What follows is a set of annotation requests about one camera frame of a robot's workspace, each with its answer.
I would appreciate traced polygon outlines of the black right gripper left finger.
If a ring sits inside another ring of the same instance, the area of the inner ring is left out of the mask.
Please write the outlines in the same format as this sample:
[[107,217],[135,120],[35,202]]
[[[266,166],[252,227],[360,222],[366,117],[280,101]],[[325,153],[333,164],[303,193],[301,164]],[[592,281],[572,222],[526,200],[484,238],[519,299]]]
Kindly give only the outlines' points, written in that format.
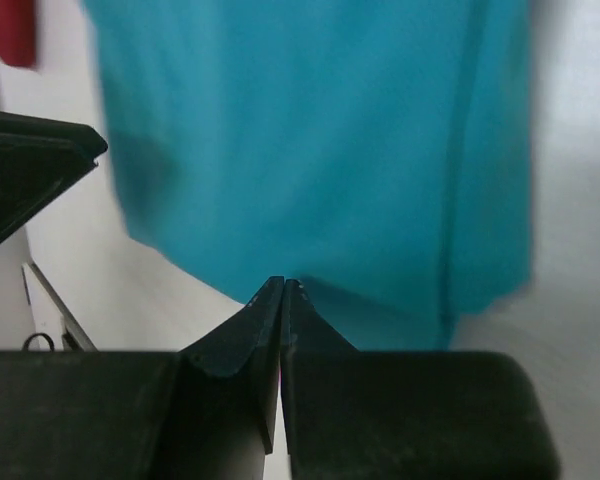
[[178,352],[0,351],[0,479],[261,478],[283,287]]

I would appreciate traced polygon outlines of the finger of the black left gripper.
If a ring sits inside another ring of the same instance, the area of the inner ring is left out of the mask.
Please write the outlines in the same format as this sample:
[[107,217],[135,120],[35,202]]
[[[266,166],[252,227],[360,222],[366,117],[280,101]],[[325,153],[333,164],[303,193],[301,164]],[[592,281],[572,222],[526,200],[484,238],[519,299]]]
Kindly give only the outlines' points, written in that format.
[[92,127],[0,111],[0,244],[97,166]]

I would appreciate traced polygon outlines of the teal t shirt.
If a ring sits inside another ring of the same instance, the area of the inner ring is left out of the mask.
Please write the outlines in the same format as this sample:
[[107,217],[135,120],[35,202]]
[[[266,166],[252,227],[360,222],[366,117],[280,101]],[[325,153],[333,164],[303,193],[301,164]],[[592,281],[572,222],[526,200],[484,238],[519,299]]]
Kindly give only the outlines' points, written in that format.
[[299,280],[370,350],[532,270],[526,1],[88,1],[128,234],[232,299]]

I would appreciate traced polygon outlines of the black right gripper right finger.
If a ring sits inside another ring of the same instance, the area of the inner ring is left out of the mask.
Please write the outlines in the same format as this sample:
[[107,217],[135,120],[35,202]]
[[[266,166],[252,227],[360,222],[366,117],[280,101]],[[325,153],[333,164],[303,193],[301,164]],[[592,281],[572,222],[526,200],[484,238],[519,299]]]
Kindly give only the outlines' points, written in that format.
[[296,479],[556,479],[534,387],[495,352],[360,351],[285,284],[281,394]]

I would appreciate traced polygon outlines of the red t shirt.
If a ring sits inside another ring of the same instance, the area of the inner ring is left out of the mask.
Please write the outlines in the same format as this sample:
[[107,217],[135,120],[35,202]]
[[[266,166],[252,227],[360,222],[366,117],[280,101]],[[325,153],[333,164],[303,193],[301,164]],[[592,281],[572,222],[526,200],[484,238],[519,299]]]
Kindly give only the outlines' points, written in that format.
[[37,2],[0,0],[0,60],[11,67],[37,64]]

